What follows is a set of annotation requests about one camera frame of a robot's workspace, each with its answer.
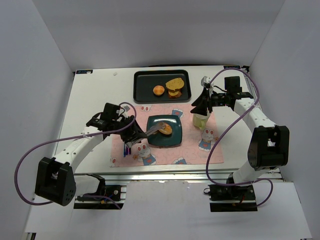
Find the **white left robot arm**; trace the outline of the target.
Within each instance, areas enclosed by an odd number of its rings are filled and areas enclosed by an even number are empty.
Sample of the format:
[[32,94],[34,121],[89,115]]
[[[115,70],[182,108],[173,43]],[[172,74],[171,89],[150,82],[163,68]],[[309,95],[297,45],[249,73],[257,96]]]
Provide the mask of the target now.
[[119,135],[127,148],[147,138],[136,116],[127,115],[124,107],[106,103],[103,111],[86,123],[81,135],[68,147],[39,162],[35,194],[61,206],[68,205],[78,196],[104,198],[104,178],[96,174],[76,176],[75,171],[87,155],[110,135]]

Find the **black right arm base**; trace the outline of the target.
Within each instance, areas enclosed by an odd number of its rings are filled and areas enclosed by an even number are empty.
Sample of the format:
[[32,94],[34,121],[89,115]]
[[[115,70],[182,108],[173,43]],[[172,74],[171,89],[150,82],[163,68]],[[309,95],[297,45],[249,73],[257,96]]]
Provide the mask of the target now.
[[209,196],[210,211],[213,213],[258,211],[252,185],[221,186],[211,184],[203,190],[203,193]]

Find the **silver metal tongs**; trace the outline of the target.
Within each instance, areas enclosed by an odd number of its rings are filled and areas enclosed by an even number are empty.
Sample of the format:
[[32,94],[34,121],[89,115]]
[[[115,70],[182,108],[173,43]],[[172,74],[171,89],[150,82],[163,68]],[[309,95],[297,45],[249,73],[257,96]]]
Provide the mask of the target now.
[[152,126],[149,130],[147,130],[145,133],[147,135],[147,137],[141,137],[143,139],[147,139],[150,135],[152,135],[153,133],[158,131],[158,127],[157,124],[155,124],[154,126]]

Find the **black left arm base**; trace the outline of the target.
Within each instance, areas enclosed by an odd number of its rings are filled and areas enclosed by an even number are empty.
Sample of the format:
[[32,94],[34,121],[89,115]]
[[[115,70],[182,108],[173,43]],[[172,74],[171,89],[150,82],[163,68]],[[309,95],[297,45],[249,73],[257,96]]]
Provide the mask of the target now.
[[121,210],[126,199],[125,185],[107,183],[96,174],[77,175],[73,208],[78,210]]

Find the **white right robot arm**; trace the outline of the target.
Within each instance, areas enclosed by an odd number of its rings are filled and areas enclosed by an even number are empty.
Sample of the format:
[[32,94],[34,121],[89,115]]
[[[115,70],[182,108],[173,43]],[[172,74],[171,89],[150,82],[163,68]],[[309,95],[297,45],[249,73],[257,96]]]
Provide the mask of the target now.
[[276,125],[257,107],[259,97],[244,92],[239,76],[225,77],[225,89],[214,91],[214,79],[204,76],[201,79],[203,90],[192,103],[190,111],[201,120],[208,120],[214,107],[230,107],[238,118],[222,133],[227,132],[239,121],[244,121],[252,133],[247,151],[247,161],[233,172],[225,187],[248,186],[259,181],[269,170],[285,166],[289,159],[290,131],[286,126]]

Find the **sesame round bun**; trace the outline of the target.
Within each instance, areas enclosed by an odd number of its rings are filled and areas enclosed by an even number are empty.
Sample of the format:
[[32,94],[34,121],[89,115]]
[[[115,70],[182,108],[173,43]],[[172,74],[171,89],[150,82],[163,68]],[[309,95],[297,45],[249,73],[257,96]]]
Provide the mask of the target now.
[[173,132],[172,127],[166,122],[159,122],[156,126],[157,131],[163,135],[171,135]]

